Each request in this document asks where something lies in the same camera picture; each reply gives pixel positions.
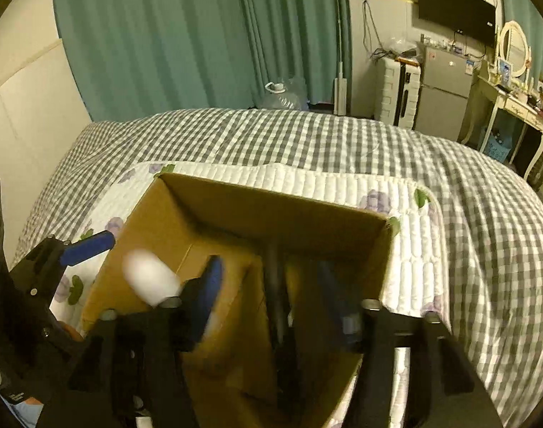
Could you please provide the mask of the white round object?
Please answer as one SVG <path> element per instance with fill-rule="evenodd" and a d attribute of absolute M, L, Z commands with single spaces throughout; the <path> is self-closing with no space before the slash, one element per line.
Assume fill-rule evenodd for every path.
<path fill-rule="evenodd" d="M 134 293 L 146 304 L 157 307 L 181 291 L 179 277 L 147 250 L 130 251 L 122 260 L 122 272 Z"/>

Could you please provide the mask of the brown cardboard box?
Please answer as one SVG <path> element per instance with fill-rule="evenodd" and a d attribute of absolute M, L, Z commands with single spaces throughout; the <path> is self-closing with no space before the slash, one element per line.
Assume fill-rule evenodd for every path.
<path fill-rule="evenodd" d="M 152 252 L 181 281 L 202 274 L 209 257 L 223 261 L 221 288 L 202 341 L 183 356 L 186 380 L 204 427 L 324 427 L 360 358 L 344 345 L 327 303 L 325 267 L 357 291 L 378 297 L 394 237 L 380 214 L 275 191 L 186 176 L 157 177 L 123 225 L 88 292 L 81 324 L 99 315 L 143 312 L 122 260 Z M 277 244 L 297 347 L 296 413 L 278 409 L 263 282 L 262 251 Z"/>

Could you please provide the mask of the black remote in box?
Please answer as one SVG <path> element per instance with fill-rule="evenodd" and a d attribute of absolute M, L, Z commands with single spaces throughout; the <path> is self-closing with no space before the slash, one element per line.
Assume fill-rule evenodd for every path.
<path fill-rule="evenodd" d="M 262 251 L 263 282 L 273 353 L 278 409 L 291 416 L 297 410 L 300 378 L 297 347 L 290 324 L 291 304 L 285 275 L 285 259 L 277 244 L 266 244 Z"/>

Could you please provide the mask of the white floral quilted mat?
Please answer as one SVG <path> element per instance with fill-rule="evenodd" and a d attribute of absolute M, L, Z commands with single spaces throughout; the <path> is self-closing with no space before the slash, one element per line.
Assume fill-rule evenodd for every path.
<path fill-rule="evenodd" d="M 420 208 L 409 179 L 306 171 L 282 164 L 235 166 L 142 163 L 108 188 L 80 230 L 112 232 L 113 250 L 66 270 L 51 310 L 81 332 L 107 308 L 147 305 L 126 282 L 133 252 L 151 253 L 172 281 L 197 277 L 223 260 L 220 292 L 201 343 L 183 356 L 204 427 L 282 427 L 264 293 L 263 251 L 285 262 L 304 413 L 300 427 L 343 416 L 359 357 L 343 344 L 367 297 L 418 316 L 448 294 L 445 228 L 436 201 Z"/>

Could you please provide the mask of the grey checkered bed cover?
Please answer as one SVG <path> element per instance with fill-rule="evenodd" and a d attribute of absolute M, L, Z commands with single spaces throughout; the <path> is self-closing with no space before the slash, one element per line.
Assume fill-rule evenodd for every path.
<path fill-rule="evenodd" d="M 16 254 L 48 235 L 88 231 L 88 213 L 142 162 L 194 161 L 414 180 L 447 228 L 453 332 L 502 423 L 543 397 L 543 204 L 501 163 L 448 141 L 371 120 L 261 109 L 185 109 L 87 126 L 35 201 Z"/>

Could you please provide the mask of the clear water jug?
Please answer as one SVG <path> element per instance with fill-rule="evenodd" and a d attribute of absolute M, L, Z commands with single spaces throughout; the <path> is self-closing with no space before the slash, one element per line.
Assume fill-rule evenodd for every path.
<path fill-rule="evenodd" d="M 300 77 L 268 82 L 264 89 L 259 109 L 308 110 L 306 84 Z"/>

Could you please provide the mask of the white suitcase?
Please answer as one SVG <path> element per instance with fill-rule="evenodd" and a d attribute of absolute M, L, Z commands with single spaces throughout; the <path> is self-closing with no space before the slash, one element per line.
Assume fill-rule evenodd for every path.
<path fill-rule="evenodd" d="M 421 67 L 405 58 L 376 62 L 374 118 L 387 125 L 413 129 L 421 87 Z"/>

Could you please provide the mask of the grey mini fridge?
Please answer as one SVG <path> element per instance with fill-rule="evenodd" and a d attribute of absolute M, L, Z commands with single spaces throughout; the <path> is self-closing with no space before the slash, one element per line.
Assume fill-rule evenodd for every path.
<path fill-rule="evenodd" d="M 456 141 L 472 85 L 473 65 L 460 55 L 426 46 L 414 129 Z"/>

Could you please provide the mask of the white dressing table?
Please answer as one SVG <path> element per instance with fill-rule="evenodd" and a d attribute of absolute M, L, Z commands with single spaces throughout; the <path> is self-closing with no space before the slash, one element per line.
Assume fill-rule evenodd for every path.
<path fill-rule="evenodd" d="M 457 141 L 463 145 L 469 142 L 474 130 L 478 126 L 477 114 L 471 109 L 471 99 L 473 97 L 483 98 L 492 104 L 492 110 L 486 116 L 486 134 L 478 145 L 478 151 L 480 153 L 483 153 L 485 150 L 488 137 L 491 135 L 492 129 L 497 120 L 497 115 L 500 111 L 508 113 L 508 115 L 511 115 L 512 118 L 515 118 L 521 123 L 521 132 L 516 145 L 513 147 L 511 158 L 509 159 L 510 162 L 514 161 L 517 152 L 521 148 L 527 128 L 532 128 L 541 134 L 541 138 L 539 138 L 539 146 L 536 149 L 535 154 L 530 159 L 523 175 L 523 179 L 527 180 L 535 164 L 538 162 L 543 153 L 542 112 L 532 108 L 530 105 L 527 105 L 526 102 L 522 102 L 518 98 L 515 98 L 515 96 L 503 91 L 498 86 L 492 84 L 487 79 L 474 72 L 472 85 L 470 88 L 470 96 L 466 105 L 461 131 L 457 139 Z"/>

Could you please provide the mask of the oval white vanity mirror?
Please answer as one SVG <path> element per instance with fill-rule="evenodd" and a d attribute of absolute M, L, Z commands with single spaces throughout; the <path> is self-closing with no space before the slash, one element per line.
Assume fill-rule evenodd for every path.
<path fill-rule="evenodd" d="M 521 25 L 510 20 L 498 33 L 496 55 L 512 66 L 512 76 L 520 77 L 531 66 L 531 46 Z"/>

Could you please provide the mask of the black wall television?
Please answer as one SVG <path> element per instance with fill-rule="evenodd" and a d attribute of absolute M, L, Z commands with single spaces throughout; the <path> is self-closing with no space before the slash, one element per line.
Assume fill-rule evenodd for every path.
<path fill-rule="evenodd" d="M 493 47 L 496 8 L 485 0 L 418 0 L 418 17 Z"/>

